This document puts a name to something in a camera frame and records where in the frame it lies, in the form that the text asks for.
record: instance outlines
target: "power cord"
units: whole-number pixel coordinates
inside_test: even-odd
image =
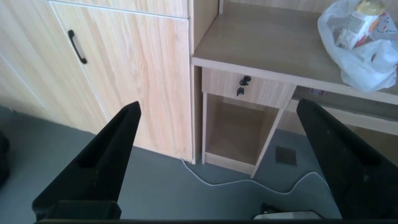
[[[251,179],[235,180],[235,181],[226,182],[226,183],[221,183],[221,184],[211,184],[211,183],[208,183],[208,182],[204,181],[204,180],[203,180],[202,178],[200,178],[194,171],[192,171],[191,168],[189,168],[189,167],[187,166],[187,164],[185,163],[185,161],[184,161],[183,159],[181,159],[181,161],[182,161],[182,164],[184,164],[185,168],[187,168],[187,170],[189,170],[189,172],[191,172],[198,180],[200,180],[200,182],[202,182],[202,183],[204,183],[204,184],[206,184],[207,186],[210,186],[210,187],[220,187],[220,186],[224,186],[224,185],[237,184],[237,183],[241,183],[241,182],[252,182],[252,183],[255,183],[255,184],[259,185],[260,187],[262,187],[262,188],[264,188],[264,189],[267,189],[267,190],[269,190],[269,191],[271,191],[271,192],[273,192],[273,193],[275,193],[275,194],[288,195],[288,194],[290,194],[290,193],[292,193],[292,192],[294,191],[294,189],[298,186],[298,184],[299,184],[303,179],[305,179],[306,177],[308,177],[308,176],[310,176],[310,175],[316,175],[316,176],[319,177],[319,179],[321,179],[321,180],[323,181],[323,183],[325,183],[325,185],[329,188],[328,183],[327,183],[318,173],[316,173],[316,172],[314,172],[314,171],[313,171],[313,172],[309,172],[309,173],[305,174],[302,178],[300,178],[300,179],[294,184],[294,186],[292,187],[292,190],[290,190],[290,191],[288,191],[288,192],[279,192],[279,191],[277,191],[277,190],[271,189],[271,188],[269,188],[269,187],[267,187],[267,186],[265,186],[265,185],[260,184],[259,182],[255,181],[255,180],[251,180]]]

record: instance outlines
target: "light wood furniture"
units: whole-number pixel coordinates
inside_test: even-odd
[[[190,57],[218,12],[206,2],[0,0],[0,103],[97,133],[138,100],[134,145],[195,162],[201,76]]]
[[[203,67],[202,162],[253,177],[275,129],[305,134],[295,110],[307,98],[398,164],[398,85],[364,93],[342,82],[317,29],[330,2],[236,1],[221,3],[192,58]]]

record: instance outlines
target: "gray floor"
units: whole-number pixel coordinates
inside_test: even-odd
[[[32,223],[33,199],[93,138],[78,131],[0,108],[0,130],[11,141],[10,179],[0,189],[0,223]],[[275,146],[296,150],[297,166],[275,163]],[[213,165],[189,165],[206,181],[222,183],[249,176]],[[320,172],[309,142],[277,131],[255,180],[281,192],[310,171]],[[326,218],[340,213],[327,186],[311,175],[289,195],[245,182],[222,187],[201,183],[178,159],[133,148],[119,196],[122,218],[150,220],[247,220],[262,202],[286,210],[314,210]]]

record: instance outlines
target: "black door handle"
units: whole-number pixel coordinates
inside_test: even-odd
[[[76,52],[77,56],[80,59],[80,62],[83,63],[83,64],[87,64],[87,60],[80,56],[79,51],[77,51],[76,45],[75,45],[75,43],[73,41],[73,37],[75,36],[74,31],[73,30],[68,31],[68,36],[69,36],[70,42],[72,42],[73,48],[75,49],[75,52]]]

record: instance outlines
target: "plastic bag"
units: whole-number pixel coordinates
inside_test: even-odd
[[[341,68],[341,79],[362,91],[377,91],[396,84],[398,31],[388,13],[384,13],[370,37],[373,41],[351,51],[335,45],[335,40],[359,0],[339,0],[318,19],[318,30],[330,57]]]

